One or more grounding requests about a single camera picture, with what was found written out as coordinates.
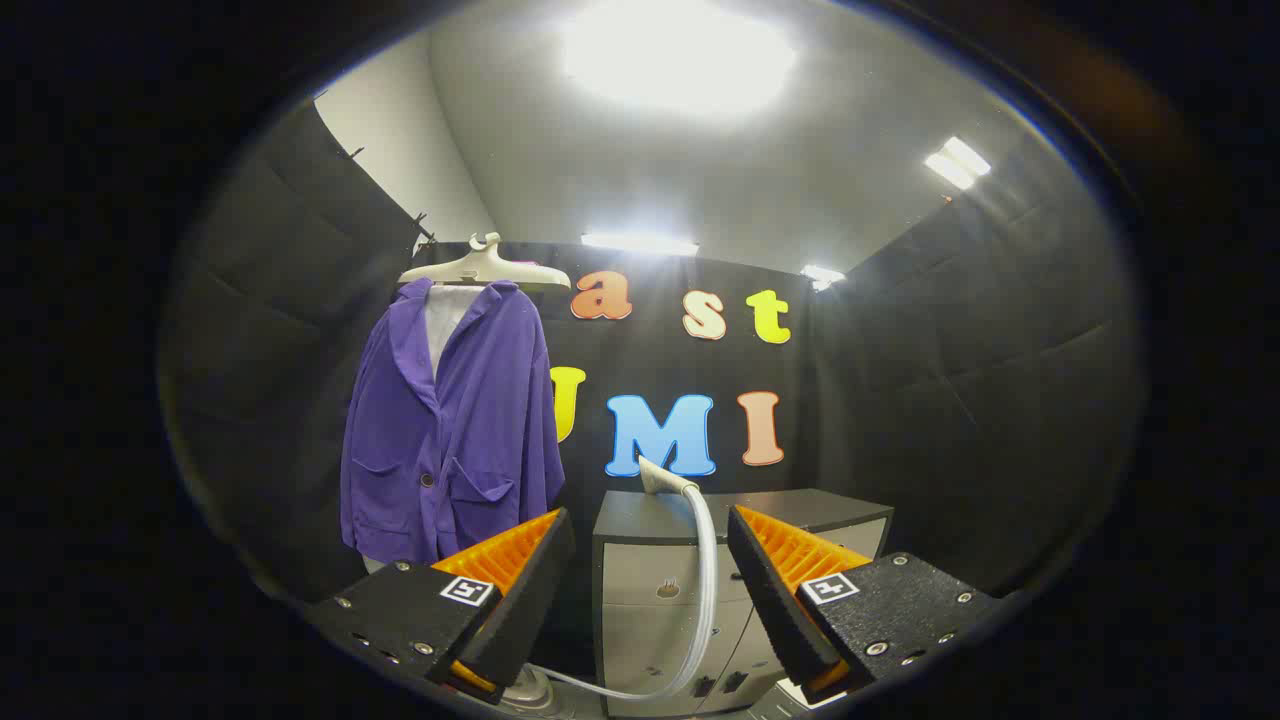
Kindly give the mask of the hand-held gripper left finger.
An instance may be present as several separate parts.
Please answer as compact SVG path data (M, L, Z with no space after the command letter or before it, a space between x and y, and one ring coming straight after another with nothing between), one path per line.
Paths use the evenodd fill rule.
M305 619L406 685L498 705L573 553L573 524L557 509L430 565L393 562L307 605Z

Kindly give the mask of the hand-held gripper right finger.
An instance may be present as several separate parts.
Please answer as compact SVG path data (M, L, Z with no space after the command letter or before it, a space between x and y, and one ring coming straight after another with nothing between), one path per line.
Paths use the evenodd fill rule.
M827 701L925 667L1002 605L910 553L869 559L735 505L727 546L787 679Z

